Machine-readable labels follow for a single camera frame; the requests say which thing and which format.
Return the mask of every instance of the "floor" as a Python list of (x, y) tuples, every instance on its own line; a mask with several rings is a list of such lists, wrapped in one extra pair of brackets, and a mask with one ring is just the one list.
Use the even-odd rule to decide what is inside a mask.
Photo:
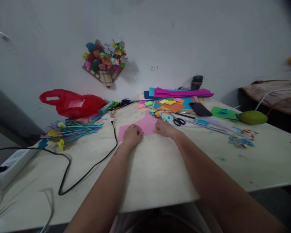
[[(291, 230), (291, 194), (283, 188), (273, 188), (251, 192), (250, 195), (285, 226)], [(51, 226), (48, 233), (63, 233), (67, 224)], [(18, 231), (14, 233), (39, 233), (40, 229)]]

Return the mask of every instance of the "scissors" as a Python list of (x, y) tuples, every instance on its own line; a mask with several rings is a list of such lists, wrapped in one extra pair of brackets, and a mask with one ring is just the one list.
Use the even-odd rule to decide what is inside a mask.
[(181, 118), (176, 118), (174, 115), (172, 115), (171, 113), (169, 113), (173, 118), (174, 118), (174, 123), (177, 126), (181, 126), (181, 125), (185, 125), (185, 121)]

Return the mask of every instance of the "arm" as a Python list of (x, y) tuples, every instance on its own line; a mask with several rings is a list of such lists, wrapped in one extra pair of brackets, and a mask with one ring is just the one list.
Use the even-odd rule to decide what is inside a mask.
[(286, 232), (286, 228), (199, 149), (183, 132), (165, 121), (156, 132), (176, 143), (194, 187), (223, 232)]
[(130, 150), (143, 136), (139, 127), (125, 131), (123, 143), (84, 199), (64, 233), (109, 232), (121, 204)]

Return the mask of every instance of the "hand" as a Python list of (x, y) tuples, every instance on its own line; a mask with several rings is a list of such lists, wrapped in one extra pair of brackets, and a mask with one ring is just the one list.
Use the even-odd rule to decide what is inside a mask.
[(124, 133), (124, 140), (122, 144), (127, 145), (130, 149), (137, 145), (143, 136), (143, 132), (137, 126), (132, 124)]
[(158, 120), (155, 124), (155, 133), (158, 133), (164, 137), (173, 137), (180, 133), (178, 129), (164, 120)]

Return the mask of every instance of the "smartphone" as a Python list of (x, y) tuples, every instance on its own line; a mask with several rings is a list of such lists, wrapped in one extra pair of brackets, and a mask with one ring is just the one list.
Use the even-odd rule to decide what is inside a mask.
[(201, 103), (190, 103), (190, 106), (192, 107), (193, 111), (201, 117), (211, 117), (212, 113), (208, 111), (208, 109), (205, 108), (204, 105)]

